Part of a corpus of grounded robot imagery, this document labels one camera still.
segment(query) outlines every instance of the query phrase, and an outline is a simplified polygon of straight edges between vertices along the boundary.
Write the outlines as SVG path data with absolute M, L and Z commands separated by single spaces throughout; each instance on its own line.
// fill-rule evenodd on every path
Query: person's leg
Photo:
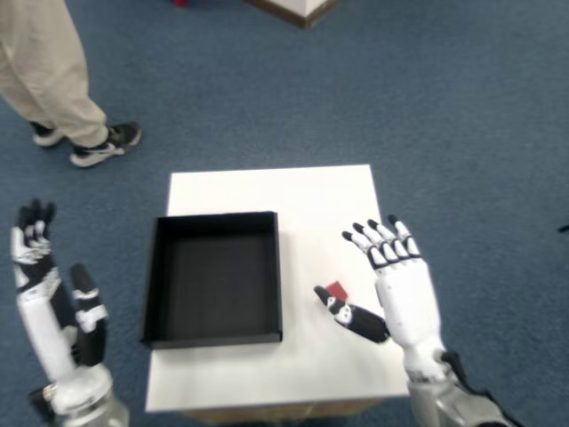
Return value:
M 107 139 L 105 114 L 89 98 L 83 47 L 63 0 L 0 0 L 0 87 L 28 121 L 80 147 Z

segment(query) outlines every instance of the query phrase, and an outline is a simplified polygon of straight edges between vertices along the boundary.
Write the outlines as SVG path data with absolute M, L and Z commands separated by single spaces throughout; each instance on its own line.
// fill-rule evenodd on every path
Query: white table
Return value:
M 380 218 L 369 165 L 173 173 L 168 215 L 278 212 L 281 343 L 154 350 L 146 409 L 197 411 L 407 394 L 403 353 L 335 324 L 314 294 L 339 280 L 381 313 L 374 275 L 341 232 Z

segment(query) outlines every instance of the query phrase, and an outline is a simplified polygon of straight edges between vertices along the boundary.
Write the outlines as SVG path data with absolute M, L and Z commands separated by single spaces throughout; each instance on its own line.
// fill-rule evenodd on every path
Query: open black box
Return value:
M 282 341 L 276 213 L 157 218 L 143 316 L 154 349 Z

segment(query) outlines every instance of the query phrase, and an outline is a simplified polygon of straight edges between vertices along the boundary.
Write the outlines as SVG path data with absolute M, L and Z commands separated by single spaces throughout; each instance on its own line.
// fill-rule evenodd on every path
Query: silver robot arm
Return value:
M 52 257 L 54 215 L 55 205 L 42 208 L 34 200 L 20 209 L 12 228 L 18 310 L 51 381 L 29 397 L 47 423 L 122 427 L 127 424 L 116 419 L 128 420 L 128 412 L 114 400 L 112 377 L 102 364 L 108 314 L 81 264 L 71 269 L 73 300 L 69 297 Z
M 406 226 L 394 215 L 389 221 L 395 233 L 373 220 L 365 226 L 354 223 L 355 233 L 342 233 L 367 256 L 377 275 L 385 321 L 317 286 L 320 300 L 341 326 L 373 342 L 391 336 L 403 348 L 413 413 L 421 427 L 521 426 L 489 392 L 469 386 L 458 355 L 445 349 L 429 266 Z

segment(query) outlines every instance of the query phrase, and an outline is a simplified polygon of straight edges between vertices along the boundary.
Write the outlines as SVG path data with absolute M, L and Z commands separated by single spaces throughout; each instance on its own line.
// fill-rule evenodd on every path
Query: black sneaker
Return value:
M 97 147 L 86 149 L 74 146 L 69 157 L 78 167 L 89 167 L 105 161 L 109 157 L 122 156 L 139 143 L 142 130 L 134 123 L 109 127 L 107 140 Z
M 65 135 L 61 133 L 57 128 L 49 129 L 47 127 L 41 126 L 36 122 L 29 123 L 32 125 L 35 131 L 34 142 L 40 147 L 44 147 L 45 149 L 48 147 L 53 147 L 55 144 L 65 138 Z

